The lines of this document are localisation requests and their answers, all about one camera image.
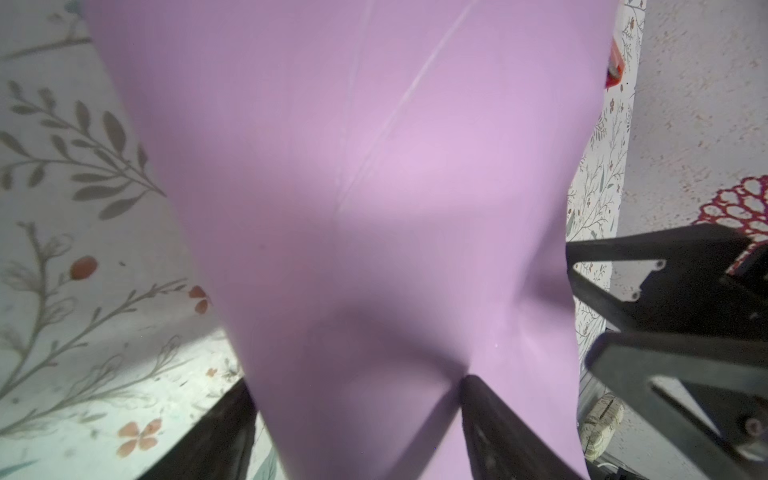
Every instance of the orange flower pattern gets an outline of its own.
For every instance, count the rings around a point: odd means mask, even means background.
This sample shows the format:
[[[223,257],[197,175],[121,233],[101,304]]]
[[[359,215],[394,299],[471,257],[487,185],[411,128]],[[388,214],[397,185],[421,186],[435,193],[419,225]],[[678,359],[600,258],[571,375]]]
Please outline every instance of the orange flower pattern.
[[[78,258],[69,267],[69,277],[73,280],[85,280],[96,271],[98,262],[94,257]]]
[[[157,439],[154,434],[157,433],[163,421],[161,419],[152,420],[139,432],[139,425],[136,422],[126,423],[122,429],[118,430],[118,437],[133,437],[118,448],[118,457],[125,458],[136,449],[138,445],[140,450],[149,450],[157,445]]]
[[[205,293],[205,290],[203,290],[203,287],[200,285],[195,285],[192,287],[192,290],[190,290],[190,298],[200,298],[201,301],[197,302],[197,305],[194,306],[194,311],[202,315],[206,311],[208,311],[208,304],[210,303],[210,298],[208,298],[208,294]]]

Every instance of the branch pattern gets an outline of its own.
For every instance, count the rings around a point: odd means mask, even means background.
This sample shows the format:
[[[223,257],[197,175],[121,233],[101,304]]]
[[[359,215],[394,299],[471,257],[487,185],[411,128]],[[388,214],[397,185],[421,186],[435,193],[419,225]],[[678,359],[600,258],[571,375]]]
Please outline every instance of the branch pattern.
[[[77,36],[78,26],[82,25],[83,23],[80,0],[70,0],[69,2],[65,3],[64,11],[66,15],[54,12],[48,16],[48,21],[53,24],[67,25],[67,34],[62,40],[52,41],[50,43],[34,45],[32,47],[12,51],[11,53],[0,56],[0,61],[16,60],[18,58],[28,57],[29,55],[45,53],[46,51],[59,50],[61,48],[75,47],[78,45],[89,45],[91,43],[91,37]]]
[[[51,145],[61,158],[41,158],[30,154],[27,148],[10,133],[0,131],[0,142],[24,158],[24,160],[0,166],[0,187],[4,190],[13,188],[16,171],[19,169],[29,169],[27,187],[34,188],[45,179],[47,167],[68,165],[90,171],[90,173],[78,173],[70,177],[70,180],[76,184],[87,184],[74,192],[72,200],[103,200],[121,196],[131,187],[134,190],[136,187],[140,189],[132,197],[119,198],[107,204],[98,214],[100,220],[109,220],[124,214],[146,194],[165,196],[165,193],[147,175],[147,154],[140,144],[136,150],[136,161],[125,157],[127,143],[125,129],[111,112],[105,111],[101,119],[102,127],[110,142],[110,145],[107,145],[91,134],[91,111],[82,101],[76,101],[74,104],[76,123],[72,123],[56,113],[57,102],[51,90],[39,89],[38,95],[41,101],[35,103],[24,96],[22,87],[18,83],[10,81],[8,89],[11,97],[15,99],[15,104],[11,106],[13,113],[42,116],[39,122],[42,127],[61,133],[73,132],[76,138],[67,142],[60,134],[51,134]],[[93,154],[100,163],[93,164],[75,158],[78,155],[70,152],[70,146]]]
[[[93,257],[82,257],[72,263],[68,274],[52,275],[51,270],[54,266],[52,260],[64,256],[71,249],[72,238],[64,234],[43,242],[34,223],[19,222],[18,226],[23,229],[31,247],[34,266],[30,268],[12,261],[0,272],[0,280],[12,290],[35,295],[37,308],[35,318],[31,322],[31,333],[27,339],[23,339],[19,331],[10,324],[0,328],[0,349],[14,352],[18,357],[15,366],[0,386],[0,401],[41,370],[54,369],[65,353],[88,347],[86,337],[106,322],[137,311],[137,305],[145,300],[157,295],[185,293],[184,290],[187,288],[183,283],[185,279],[178,279],[160,285],[155,283],[143,293],[132,290],[126,299],[112,310],[104,311],[102,307],[94,309],[88,323],[71,338],[66,341],[56,339],[48,347],[43,347],[40,342],[41,333],[51,325],[66,321],[77,310],[77,299],[73,296],[64,296],[60,291],[70,282],[82,281],[90,277],[98,268],[98,262]],[[39,361],[29,364],[32,352],[39,351],[41,348],[46,348],[44,351],[47,353]],[[154,368],[146,376],[106,389],[108,384],[116,379],[123,361],[122,355],[112,356],[102,364],[93,367],[85,377],[74,382],[65,396],[51,408],[42,411],[33,409],[21,419],[0,426],[0,437],[43,433],[50,426],[50,422],[43,421],[45,418],[86,402],[94,400],[128,402],[146,399],[145,396],[129,391],[128,388],[182,365],[182,363],[171,365],[176,358],[178,348],[179,337],[175,336],[163,347]]]
[[[621,32],[621,50],[627,75],[637,65],[644,28],[644,0],[627,0]],[[627,142],[632,119],[632,91],[622,83],[606,95],[604,109],[592,132],[589,144],[568,191],[566,239],[593,240],[616,235],[621,190],[627,161]],[[611,286],[609,262],[579,263],[579,273],[604,289]],[[605,321],[595,311],[576,300],[576,337],[580,359],[604,331]]]

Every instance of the orange object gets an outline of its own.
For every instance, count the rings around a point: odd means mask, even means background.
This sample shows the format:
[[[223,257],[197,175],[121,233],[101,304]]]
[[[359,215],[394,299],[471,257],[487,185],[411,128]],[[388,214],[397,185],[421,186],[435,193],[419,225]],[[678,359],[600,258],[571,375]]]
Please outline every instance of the orange object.
[[[69,267],[69,277],[73,280],[85,280],[96,271],[98,262],[90,255],[78,258]]]
[[[616,45],[616,39],[611,44],[611,56],[608,59],[608,75],[605,79],[605,87],[611,88],[621,83],[621,76],[624,74],[624,58],[621,57],[621,50]]]

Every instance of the white textured wall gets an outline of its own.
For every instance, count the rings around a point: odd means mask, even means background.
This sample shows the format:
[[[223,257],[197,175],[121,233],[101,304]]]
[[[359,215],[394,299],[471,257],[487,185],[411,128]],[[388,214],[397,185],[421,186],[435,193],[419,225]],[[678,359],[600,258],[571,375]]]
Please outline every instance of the white textured wall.
[[[691,223],[719,189],[767,175],[767,147],[768,2],[650,2],[618,234]],[[629,270],[614,265],[614,292]],[[650,480],[703,478],[632,412],[608,451]]]

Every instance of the leaf pattern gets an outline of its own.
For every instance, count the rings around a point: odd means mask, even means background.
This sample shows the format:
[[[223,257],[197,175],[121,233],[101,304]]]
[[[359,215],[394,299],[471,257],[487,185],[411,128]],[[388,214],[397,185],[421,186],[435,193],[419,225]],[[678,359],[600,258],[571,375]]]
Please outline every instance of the leaf pattern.
[[[157,439],[155,437],[147,437],[139,439],[139,449],[149,450],[157,445]]]
[[[0,329],[0,349],[15,351],[19,354],[24,353],[22,336],[18,334],[13,325],[4,325]]]
[[[105,416],[107,416],[106,413],[97,413],[95,415],[87,415],[80,419],[80,423],[96,422],[97,420],[103,419]]]
[[[118,436],[120,437],[138,437],[139,436],[139,425],[136,422],[129,422],[125,424],[125,426],[118,431]]]
[[[54,257],[60,257],[64,255],[72,248],[72,237],[67,234],[57,235],[51,237],[48,242],[45,243],[41,253],[42,256],[51,259]]]
[[[30,413],[30,417],[33,417],[36,411],[32,410]],[[58,431],[56,425],[56,422],[49,419],[25,420],[23,423],[14,425],[11,428],[6,427],[3,429],[2,436],[12,440],[36,439],[56,433]]]
[[[69,314],[74,312],[74,308],[78,305],[78,301],[73,296],[68,296],[51,305],[48,305],[43,310],[42,324],[53,325],[63,321]]]
[[[147,424],[146,427],[144,427],[144,430],[141,432],[142,435],[154,435],[155,433],[160,431],[160,427],[163,425],[163,421],[161,419],[155,419],[152,420]]]
[[[109,395],[98,396],[102,402],[119,409],[148,409],[157,404],[157,399],[152,395],[142,392],[125,390],[122,392],[110,392]]]
[[[104,131],[107,132],[107,137],[112,143],[112,146],[118,152],[122,152],[125,148],[126,138],[125,131],[123,130],[120,121],[109,111],[104,112],[102,121],[104,122]]]
[[[131,452],[134,451],[136,448],[136,439],[128,440],[123,445],[120,445],[120,448],[118,449],[118,457],[125,458],[130,455]]]
[[[253,476],[253,480],[274,480],[277,477],[277,450],[274,447]]]
[[[105,205],[99,211],[99,220],[111,220],[125,214],[147,193],[165,195],[152,182],[145,171],[147,153],[140,144],[137,145],[137,160],[135,163],[124,157],[123,153],[127,145],[127,136],[123,125],[112,112],[105,111],[102,115],[104,132],[109,140],[109,145],[107,145],[91,136],[91,111],[83,101],[78,100],[74,103],[75,123],[71,123],[65,118],[58,116],[55,112],[56,100],[51,89],[38,89],[39,103],[25,98],[21,86],[14,81],[8,83],[8,89],[18,102],[11,106],[10,110],[12,113],[19,115],[41,115],[42,119],[39,121],[39,124],[42,127],[75,132],[79,137],[72,138],[69,144],[73,147],[88,149],[100,163],[73,158],[70,155],[67,141],[60,134],[51,134],[50,141],[61,158],[50,159],[31,155],[15,136],[2,131],[0,132],[0,143],[3,143],[3,145],[16,154],[27,158],[25,161],[18,161],[2,167],[2,170],[0,170],[0,187],[3,190],[11,190],[14,187],[14,170],[27,166],[31,168],[28,171],[27,188],[37,187],[45,179],[46,168],[51,165],[68,165],[85,170],[95,170],[92,172],[76,173],[71,175],[70,178],[75,183],[100,183],[113,179],[118,179],[121,183],[119,185],[82,187],[74,192],[73,200],[103,200],[122,194],[125,190],[134,190],[132,192],[129,191],[127,197],[113,200]]]
[[[205,293],[205,290],[203,290],[203,287],[200,285],[195,285],[192,287],[192,290],[190,290],[190,298],[206,298],[208,295]]]
[[[633,55],[640,47],[644,24],[644,11],[635,10],[637,8],[624,9],[622,25],[627,27],[621,34],[622,39],[616,38],[626,66],[624,79],[620,86],[607,90],[603,111],[568,191],[565,227],[568,241],[596,240],[616,235],[634,100],[634,74],[629,73],[637,64]],[[633,20],[635,27],[630,28]],[[578,263],[574,268],[598,286],[607,289],[611,284],[611,263]],[[581,360],[604,328],[605,320],[577,300],[576,333]]]
[[[18,292],[35,292],[40,289],[40,276],[18,262],[10,262],[0,273],[0,279]]]
[[[194,311],[202,315],[206,311],[208,311],[208,300],[201,300],[197,302],[197,305],[194,307]]]
[[[11,473],[17,472],[22,468],[27,468],[28,466],[34,465],[35,463],[37,463],[37,460],[30,460],[29,462],[17,463],[16,465],[0,468],[0,478],[5,478]]]

